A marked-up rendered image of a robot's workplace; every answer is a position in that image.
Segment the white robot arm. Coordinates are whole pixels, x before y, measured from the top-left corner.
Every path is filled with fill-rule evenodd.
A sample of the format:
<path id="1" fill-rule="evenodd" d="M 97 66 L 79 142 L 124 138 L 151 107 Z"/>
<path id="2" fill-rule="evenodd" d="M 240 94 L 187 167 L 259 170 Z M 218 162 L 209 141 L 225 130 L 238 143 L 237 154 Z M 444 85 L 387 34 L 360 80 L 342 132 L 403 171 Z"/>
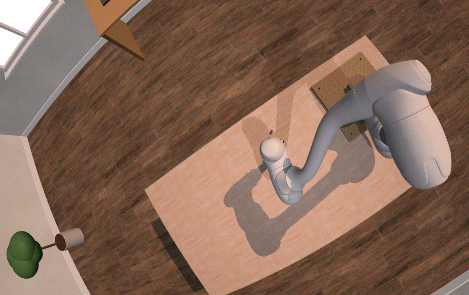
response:
<path id="1" fill-rule="evenodd" d="M 444 183 L 451 173 L 451 151 L 426 97 L 431 85 L 430 73 L 418 60 L 396 62 L 367 75 L 355 86 L 349 83 L 350 91 L 321 119 L 302 169 L 292 166 L 281 139 L 264 139 L 259 153 L 276 194 L 285 204 L 298 203 L 335 133 L 358 120 L 366 123 L 377 151 L 394 160 L 412 187 L 429 189 Z"/>

